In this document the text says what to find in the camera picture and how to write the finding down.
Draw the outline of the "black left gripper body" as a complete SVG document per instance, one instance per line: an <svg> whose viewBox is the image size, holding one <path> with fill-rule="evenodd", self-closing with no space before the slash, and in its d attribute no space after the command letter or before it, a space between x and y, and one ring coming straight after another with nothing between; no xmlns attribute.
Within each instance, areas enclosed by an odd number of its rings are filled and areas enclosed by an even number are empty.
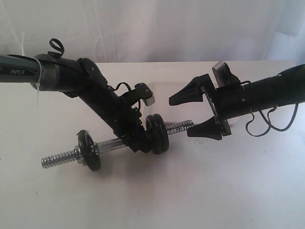
<svg viewBox="0 0 305 229"><path fill-rule="evenodd" d="M147 135L140 120L141 102L129 105L125 95L118 97L120 104L114 104L114 112L104 119L106 124L113 130L113 133L130 147L132 136Z"/></svg>

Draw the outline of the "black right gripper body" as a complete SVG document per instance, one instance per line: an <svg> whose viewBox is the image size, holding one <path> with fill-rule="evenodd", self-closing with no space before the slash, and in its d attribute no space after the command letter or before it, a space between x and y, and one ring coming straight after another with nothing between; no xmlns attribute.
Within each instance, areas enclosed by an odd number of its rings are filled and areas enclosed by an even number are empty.
<svg viewBox="0 0 305 229"><path fill-rule="evenodd" d="M228 121L220 112L219 96L217 95L216 88L214 87L209 74L199 76L201 90L205 94L210 108L213 112L213 117L215 118L220 130L222 137L231 135L231 128Z"/></svg>

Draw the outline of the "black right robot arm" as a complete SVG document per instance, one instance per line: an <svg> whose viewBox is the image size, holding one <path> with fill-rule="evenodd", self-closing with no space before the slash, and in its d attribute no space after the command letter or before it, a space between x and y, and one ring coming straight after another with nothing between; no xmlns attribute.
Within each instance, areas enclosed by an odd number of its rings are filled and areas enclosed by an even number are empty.
<svg viewBox="0 0 305 229"><path fill-rule="evenodd" d="M255 82L241 82L225 62L218 62L212 71L217 88L210 76L204 74L193 78L182 90L169 98L169 105L176 106L202 102L206 96L214 116L189 128L189 137L221 140L231 134L228 119L305 101L303 64Z"/></svg>

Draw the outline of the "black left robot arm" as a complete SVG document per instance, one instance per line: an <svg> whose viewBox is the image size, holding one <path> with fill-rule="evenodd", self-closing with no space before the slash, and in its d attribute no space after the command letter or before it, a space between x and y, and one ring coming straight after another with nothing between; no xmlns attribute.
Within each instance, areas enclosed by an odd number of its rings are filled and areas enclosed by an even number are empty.
<svg viewBox="0 0 305 229"><path fill-rule="evenodd" d="M88 58L69 60L40 54L36 58L1 55L2 83L30 83L39 91L61 92L83 100L132 151L149 152L152 143L141 124L140 109L132 106L144 100L154 102L152 91L144 83L118 96L97 65Z"/></svg>

